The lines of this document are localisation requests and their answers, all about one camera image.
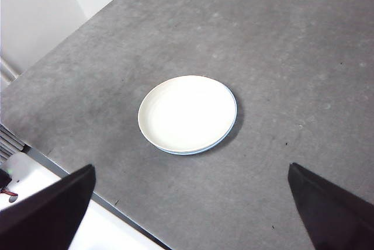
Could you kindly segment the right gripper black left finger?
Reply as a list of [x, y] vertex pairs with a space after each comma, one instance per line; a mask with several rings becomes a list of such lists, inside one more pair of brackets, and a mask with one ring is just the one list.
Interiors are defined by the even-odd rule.
[[68, 249], [95, 187], [91, 164], [1, 211], [1, 249]]

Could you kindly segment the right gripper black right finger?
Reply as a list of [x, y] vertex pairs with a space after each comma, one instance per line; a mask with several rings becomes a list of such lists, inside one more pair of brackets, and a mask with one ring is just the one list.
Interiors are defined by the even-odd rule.
[[288, 182], [315, 249], [373, 249], [373, 204], [295, 162]]

